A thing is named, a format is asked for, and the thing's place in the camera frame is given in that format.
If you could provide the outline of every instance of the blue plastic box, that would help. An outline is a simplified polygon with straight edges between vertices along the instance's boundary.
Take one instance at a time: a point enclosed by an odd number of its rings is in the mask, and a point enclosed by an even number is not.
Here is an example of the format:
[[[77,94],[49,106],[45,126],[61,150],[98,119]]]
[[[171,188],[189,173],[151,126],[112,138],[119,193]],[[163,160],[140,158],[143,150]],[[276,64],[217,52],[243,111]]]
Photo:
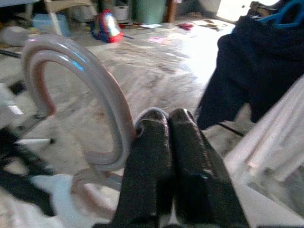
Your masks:
[[[57,14],[56,16],[62,35],[65,37],[70,37],[71,31],[68,28],[65,15]],[[32,25],[42,33],[56,33],[53,26],[53,21],[48,14],[36,14],[32,20]]]

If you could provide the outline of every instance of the black cable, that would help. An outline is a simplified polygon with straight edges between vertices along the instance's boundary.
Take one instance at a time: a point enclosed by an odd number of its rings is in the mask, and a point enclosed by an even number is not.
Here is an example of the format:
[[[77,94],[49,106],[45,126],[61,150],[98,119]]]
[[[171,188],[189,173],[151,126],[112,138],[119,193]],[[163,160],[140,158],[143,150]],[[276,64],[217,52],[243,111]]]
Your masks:
[[[229,131],[233,132],[234,134],[237,134],[237,135],[239,135],[241,137],[245,136],[243,133],[238,132],[237,130],[234,130],[234,129],[232,129],[232,128],[230,128],[230,127],[228,127],[228,126],[226,126],[226,125],[224,125],[222,123],[217,123],[216,125],[222,126],[223,128],[226,128],[227,130],[229,130]]]
[[[3,54],[5,56],[14,57],[14,58],[21,58],[21,54],[11,52],[11,51],[5,51],[5,50],[2,50],[2,49],[0,49],[0,54]]]

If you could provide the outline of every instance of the blue hanger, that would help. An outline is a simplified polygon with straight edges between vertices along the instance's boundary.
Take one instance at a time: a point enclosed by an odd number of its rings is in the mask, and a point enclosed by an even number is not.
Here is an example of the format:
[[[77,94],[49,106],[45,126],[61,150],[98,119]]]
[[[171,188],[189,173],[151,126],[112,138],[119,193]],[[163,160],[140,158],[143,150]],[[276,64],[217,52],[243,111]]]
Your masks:
[[[300,11],[298,15],[295,17],[294,21],[292,23],[285,23],[282,24],[282,19],[284,15],[295,5],[300,5]],[[270,15],[269,17],[260,19],[260,22],[269,22],[270,20],[273,20],[273,26],[276,28],[292,28],[299,26],[304,19],[304,0],[292,0],[289,3],[287,3],[278,13]]]

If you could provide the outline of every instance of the green container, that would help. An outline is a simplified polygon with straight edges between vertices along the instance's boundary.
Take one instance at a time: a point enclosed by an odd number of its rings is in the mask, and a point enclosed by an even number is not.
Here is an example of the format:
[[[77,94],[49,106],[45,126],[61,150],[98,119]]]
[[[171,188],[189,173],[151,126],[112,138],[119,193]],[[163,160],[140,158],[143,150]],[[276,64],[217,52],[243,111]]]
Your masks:
[[[166,0],[134,0],[133,11],[137,22],[143,24],[162,23]]]

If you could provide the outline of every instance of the pink curved tube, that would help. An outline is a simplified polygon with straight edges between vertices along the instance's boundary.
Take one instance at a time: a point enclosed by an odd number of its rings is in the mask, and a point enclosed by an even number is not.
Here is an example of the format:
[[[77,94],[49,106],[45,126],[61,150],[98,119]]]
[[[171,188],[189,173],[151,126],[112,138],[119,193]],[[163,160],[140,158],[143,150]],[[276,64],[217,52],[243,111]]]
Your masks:
[[[70,39],[50,34],[29,39],[22,50],[22,67],[27,88],[43,116],[56,112],[44,80],[47,62],[56,62],[71,70],[104,107],[114,148],[106,153],[85,152],[87,162],[99,171],[122,168],[136,132],[129,106],[115,78],[96,56]]]

